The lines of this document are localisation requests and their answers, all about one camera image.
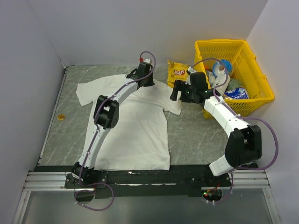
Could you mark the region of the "white t-shirt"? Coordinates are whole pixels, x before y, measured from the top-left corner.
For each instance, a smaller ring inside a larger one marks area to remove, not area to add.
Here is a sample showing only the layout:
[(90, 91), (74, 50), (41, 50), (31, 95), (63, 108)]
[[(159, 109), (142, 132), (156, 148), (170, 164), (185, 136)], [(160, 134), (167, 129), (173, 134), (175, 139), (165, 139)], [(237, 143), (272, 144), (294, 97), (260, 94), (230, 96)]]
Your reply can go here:
[(181, 113), (179, 100), (172, 101), (172, 88), (154, 81), (150, 87), (141, 87), (121, 104), (116, 127), (108, 133), (98, 147), (91, 140), (96, 131), (94, 112), (100, 95), (111, 96), (122, 85), (124, 74), (102, 77), (78, 84), (76, 95), (81, 106), (92, 103), (85, 144), (79, 163), (89, 166), (95, 162), (95, 170), (169, 170), (167, 120), (164, 111)]

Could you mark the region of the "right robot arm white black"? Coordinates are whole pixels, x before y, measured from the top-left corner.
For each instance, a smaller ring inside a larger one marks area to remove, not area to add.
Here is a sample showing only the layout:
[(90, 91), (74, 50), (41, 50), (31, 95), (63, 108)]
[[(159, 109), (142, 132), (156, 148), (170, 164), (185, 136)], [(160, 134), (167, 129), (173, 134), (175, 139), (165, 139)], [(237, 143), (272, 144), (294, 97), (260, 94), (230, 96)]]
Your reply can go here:
[(207, 185), (214, 186), (221, 175), (261, 158), (261, 129), (233, 114), (220, 93), (208, 89), (203, 72), (192, 73), (188, 82), (176, 80), (170, 99), (199, 104), (216, 119), (228, 136), (224, 155), (207, 166), (204, 174)]

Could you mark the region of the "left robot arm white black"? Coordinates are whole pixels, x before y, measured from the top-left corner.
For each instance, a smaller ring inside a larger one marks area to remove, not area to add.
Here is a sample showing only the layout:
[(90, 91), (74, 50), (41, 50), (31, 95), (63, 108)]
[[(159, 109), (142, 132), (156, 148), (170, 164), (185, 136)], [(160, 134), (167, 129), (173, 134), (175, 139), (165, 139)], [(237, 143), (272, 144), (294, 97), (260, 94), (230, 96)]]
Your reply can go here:
[(83, 150), (81, 157), (71, 170), (72, 177), (81, 187), (86, 188), (92, 184), (97, 154), (108, 133), (118, 123), (121, 103), (140, 87), (154, 85), (154, 68), (155, 65), (150, 59), (140, 61), (138, 68), (126, 75), (124, 83), (118, 90), (108, 96), (98, 97), (93, 114), (93, 131), (89, 146)]

